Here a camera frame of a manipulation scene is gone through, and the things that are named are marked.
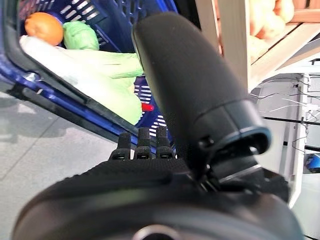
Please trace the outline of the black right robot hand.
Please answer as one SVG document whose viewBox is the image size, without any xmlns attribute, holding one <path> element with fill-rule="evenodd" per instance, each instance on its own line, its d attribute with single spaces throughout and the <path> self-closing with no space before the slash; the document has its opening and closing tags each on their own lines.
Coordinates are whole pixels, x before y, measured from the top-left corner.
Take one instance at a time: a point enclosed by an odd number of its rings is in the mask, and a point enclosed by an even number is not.
<svg viewBox="0 0 320 240">
<path fill-rule="evenodd" d="M 122 133 L 107 161 L 61 180 L 21 210 L 14 240 L 302 240 L 285 178 L 261 167 L 272 134 L 248 90 L 176 13 L 132 30 L 166 123 L 134 157 Z"/>
</svg>

